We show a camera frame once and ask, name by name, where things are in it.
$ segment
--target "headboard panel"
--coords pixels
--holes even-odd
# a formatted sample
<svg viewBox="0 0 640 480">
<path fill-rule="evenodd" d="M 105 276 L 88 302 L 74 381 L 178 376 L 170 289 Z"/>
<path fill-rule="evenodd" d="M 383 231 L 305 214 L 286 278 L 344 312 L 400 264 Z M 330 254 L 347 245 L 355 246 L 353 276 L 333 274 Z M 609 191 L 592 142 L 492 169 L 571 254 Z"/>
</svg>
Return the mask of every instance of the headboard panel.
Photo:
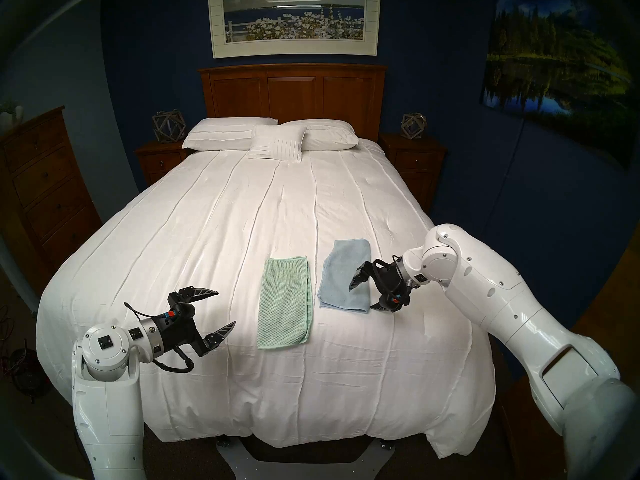
<svg viewBox="0 0 640 480">
<path fill-rule="evenodd" d="M 378 140 L 386 66 L 284 63 L 199 70 L 208 117 L 349 122 Z"/>
</svg>

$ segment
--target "microfiber cloth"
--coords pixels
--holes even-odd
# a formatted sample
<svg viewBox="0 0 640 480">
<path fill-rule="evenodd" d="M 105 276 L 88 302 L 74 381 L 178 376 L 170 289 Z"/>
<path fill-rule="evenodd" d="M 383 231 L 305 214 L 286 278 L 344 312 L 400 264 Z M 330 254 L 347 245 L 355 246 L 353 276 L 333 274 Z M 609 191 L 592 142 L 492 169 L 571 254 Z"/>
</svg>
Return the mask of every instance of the microfiber cloth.
<svg viewBox="0 0 640 480">
<path fill-rule="evenodd" d="M 368 313 L 369 282 L 349 290 L 351 279 L 365 261 L 371 261 L 367 239 L 334 241 L 333 250 L 322 265 L 322 282 L 318 289 L 320 306 Z"/>
<path fill-rule="evenodd" d="M 307 257 L 264 262 L 258 349 L 278 349 L 306 343 L 314 316 Z"/>
</svg>

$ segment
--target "white duvet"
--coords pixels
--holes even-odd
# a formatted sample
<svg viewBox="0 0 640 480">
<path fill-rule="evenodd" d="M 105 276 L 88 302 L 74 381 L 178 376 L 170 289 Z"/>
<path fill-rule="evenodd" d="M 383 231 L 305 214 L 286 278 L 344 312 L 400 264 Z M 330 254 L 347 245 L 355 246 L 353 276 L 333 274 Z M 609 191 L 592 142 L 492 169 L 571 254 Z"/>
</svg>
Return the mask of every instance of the white duvet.
<svg viewBox="0 0 640 480">
<path fill-rule="evenodd" d="M 316 292 L 334 239 L 365 238 L 389 261 L 424 241 L 433 223 L 378 145 L 303 152 L 301 163 L 198 152 L 113 216 L 60 267 L 43 293 L 40 362 L 71 402 L 71 349 L 87 328 L 130 327 L 123 302 L 167 311 L 186 286 L 219 291 L 194 304 L 204 336 L 237 320 L 226 344 L 195 369 L 143 364 L 145 422 L 167 442 L 220 434 L 276 447 L 368 434 L 425 433 L 439 456 L 468 454 L 495 395 L 487 333 L 437 285 L 414 290 L 395 314 L 319 308 Z M 265 259 L 306 256 L 313 324 L 306 344 L 256 349 Z M 379 296 L 371 282 L 371 302 Z M 182 366 L 175 353 L 159 358 Z"/>
</svg>

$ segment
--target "bed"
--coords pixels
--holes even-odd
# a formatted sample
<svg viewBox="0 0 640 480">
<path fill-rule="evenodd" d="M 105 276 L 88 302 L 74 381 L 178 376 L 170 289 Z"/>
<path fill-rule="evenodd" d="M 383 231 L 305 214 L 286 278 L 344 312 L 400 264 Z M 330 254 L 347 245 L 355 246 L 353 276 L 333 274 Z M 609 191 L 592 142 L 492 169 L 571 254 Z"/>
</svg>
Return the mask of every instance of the bed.
<svg viewBox="0 0 640 480">
<path fill-rule="evenodd" d="M 162 441 L 252 433 L 276 447 L 368 434 L 425 433 L 440 456 L 468 454 L 495 396 L 488 336 L 439 286 L 412 294 L 395 314 L 320 308 L 315 294 L 334 239 L 366 238 L 373 258 L 421 244 L 433 226 L 374 142 L 384 67 L 259 65 L 201 70 L 209 117 L 280 122 L 333 118 L 360 137 L 349 150 L 303 152 L 302 162 L 203 151 L 138 195 L 66 260 L 38 310 L 43 368 L 71 402 L 71 348 L 87 328 L 167 310 L 185 286 L 202 335 L 236 320 L 204 358 L 184 350 L 189 374 L 143 364 L 145 422 Z M 256 348 L 265 259 L 306 256 L 314 296 L 306 344 Z M 371 301 L 378 292 L 371 282 Z M 174 353 L 160 361 L 181 366 Z"/>
</svg>

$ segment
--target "pillow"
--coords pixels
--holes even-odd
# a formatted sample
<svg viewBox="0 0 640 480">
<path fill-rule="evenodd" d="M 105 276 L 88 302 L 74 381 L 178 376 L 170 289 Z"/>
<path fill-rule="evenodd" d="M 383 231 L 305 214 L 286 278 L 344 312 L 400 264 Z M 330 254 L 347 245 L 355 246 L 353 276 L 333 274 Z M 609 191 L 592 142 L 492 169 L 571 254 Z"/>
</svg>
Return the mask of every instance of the pillow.
<svg viewBox="0 0 640 480">
<path fill-rule="evenodd" d="M 302 151 L 320 151 L 353 148 L 358 144 L 358 136 L 353 127 L 342 120 L 328 118 L 310 118 L 283 123 L 284 126 L 306 126 L 305 138 L 302 139 Z"/>
<path fill-rule="evenodd" d="M 302 161 L 302 137 L 305 125 L 256 125 L 247 158 Z"/>
<path fill-rule="evenodd" d="M 198 151 L 249 149 L 255 126 L 277 126 L 278 120 L 259 116 L 205 118 L 191 129 L 183 148 Z"/>
</svg>

